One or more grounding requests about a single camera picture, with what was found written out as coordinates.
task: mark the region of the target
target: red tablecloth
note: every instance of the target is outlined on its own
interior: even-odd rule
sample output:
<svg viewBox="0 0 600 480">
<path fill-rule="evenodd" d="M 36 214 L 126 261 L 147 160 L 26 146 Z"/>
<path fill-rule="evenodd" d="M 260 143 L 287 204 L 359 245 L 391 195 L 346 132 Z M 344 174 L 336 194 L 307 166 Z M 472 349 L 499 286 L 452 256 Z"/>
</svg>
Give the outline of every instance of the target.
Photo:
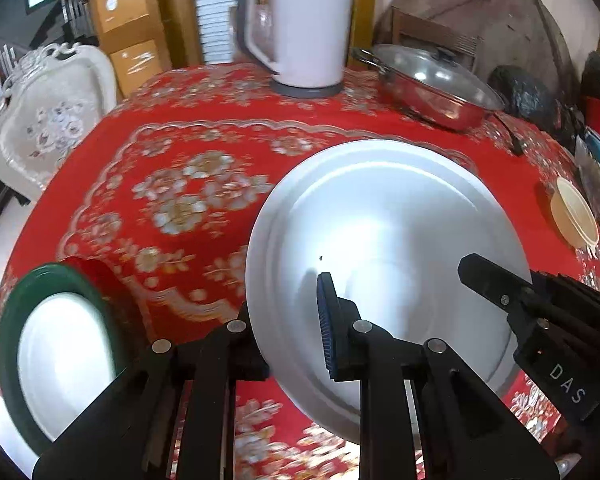
<svg viewBox="0 0 600 480">
<path fill-rule="evenodd" d="M 13 251 L 0 311 L 33 267 L 72 257 L 112 269 L 141 309 L 151 340 L 176 343 L 233 319 L 244 264 L 269 191 L 302 160 L 341 142 L 389 138 L 435 150 L 476 174 L 514 225 L 533 269 L 562 272 L 600 290 L 596 256 L 574 251 L 549 211 L 558 175 L 573 164 L 547 134 L 502 118 L 526 145 L 509 152 L 494 119 L 468 134 L 421 124 L 378 99 L 373 73 L 346 75 L 322 100 L 273 94 L 251 65 L 176 70 L 148 82 L 94 129 L 43 194 Z M 355 446 L 318 428 L 274 380 L 237 388 L 239 478 L 357 477 Z M 504 401 L 542 438 L 557 412 L 524 374 Z"/>
</svg>

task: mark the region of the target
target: kettle base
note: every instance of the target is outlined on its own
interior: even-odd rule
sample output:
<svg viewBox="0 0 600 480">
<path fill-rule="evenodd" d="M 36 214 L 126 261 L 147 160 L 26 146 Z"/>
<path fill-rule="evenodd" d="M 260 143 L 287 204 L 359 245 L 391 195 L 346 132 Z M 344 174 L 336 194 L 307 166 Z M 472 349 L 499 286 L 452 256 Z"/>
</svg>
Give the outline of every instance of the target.
<svg viewBox="0 0 600 480">
<path fill-rule="evenodd" d="M 319 99 L 339 94 L 344 88 L 344 83 L 341 81 L 335 85 L 323 86 L 321 88 L 300 88 L 298 86 L 289 86 L 278 81 L 271 80 L 269 87 L 276 94 L 286 97 L 295 97 L 299 99 Z"/>
</svg>

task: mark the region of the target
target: white chair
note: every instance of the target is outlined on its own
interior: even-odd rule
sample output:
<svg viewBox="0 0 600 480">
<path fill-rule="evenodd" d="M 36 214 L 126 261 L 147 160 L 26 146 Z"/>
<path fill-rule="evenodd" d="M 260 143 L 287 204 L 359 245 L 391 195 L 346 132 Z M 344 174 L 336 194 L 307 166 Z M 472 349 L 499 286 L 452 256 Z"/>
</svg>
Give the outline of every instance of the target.
<svg viewBox="0 0 600 480">
<path fill-rule="evenodd" d="M 37 201 L 71 151 L 116 105 L 99 49 L 50 44 L 19 60 L 0 99 L 0 180 Z"/>
</svg>

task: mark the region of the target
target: screw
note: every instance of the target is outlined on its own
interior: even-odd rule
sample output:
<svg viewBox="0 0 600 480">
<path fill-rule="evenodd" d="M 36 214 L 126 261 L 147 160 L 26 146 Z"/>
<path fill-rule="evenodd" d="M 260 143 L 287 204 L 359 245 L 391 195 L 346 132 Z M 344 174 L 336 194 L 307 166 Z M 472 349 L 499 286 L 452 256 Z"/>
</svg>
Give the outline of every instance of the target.
<svg viewBox="0 0 600 480">
<path fill-rule="evenodd" d="M 446 343 L 442 341 L 442 339 L 431 339 L 427 346 L 429 350 L 435 352 L 436 354 L 442 354 L 446 350 Z"/>
<path fill-rule="evenodd" d="M 151 345 L 151 350 L 157 354 L 164 354 L 171 349 L 171 341 L 168 339 L 158 339 Z"/>
<path fill-rule="evenodd" d="M 353 322 L 353 330 L 355 330 L 356 332 L 361 332 L 363 334 L 371 332 L 371 329 L 373 327 L 374 326 L 366 319 L 359 319 Z"/>
<path fill-rule="evenodd" d="M 243 332 L 247 328 L 247 324 L 239 319 L 234 319 L 226 324 L 226 329 L 234 334 Z"/>
<path fill-rule="evenodd" d="M 555 461 L 555 465 L 558 468 L 560 478 L 565 478 L 571 470 L 576 467 L 582 457 L 577 453 L 571 453 L 565 456 L 561 456 Z"/>
</svg>

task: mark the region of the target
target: electric kettle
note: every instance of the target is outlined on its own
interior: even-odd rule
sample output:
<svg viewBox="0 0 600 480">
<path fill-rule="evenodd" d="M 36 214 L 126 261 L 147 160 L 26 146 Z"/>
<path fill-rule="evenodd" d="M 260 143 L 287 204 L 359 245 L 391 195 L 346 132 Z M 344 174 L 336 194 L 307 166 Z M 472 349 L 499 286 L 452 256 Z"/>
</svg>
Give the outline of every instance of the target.
<svg viewBox="0 0 600 480">
<path fill-rule="evenodd" d="M 272 53 L 254 41 L 257 0 L 238 0 L 238 46 L 272 76 L 279 94 L 327 97 L 342 90 L 352 0 L 269 0 Z"/>
</svg>

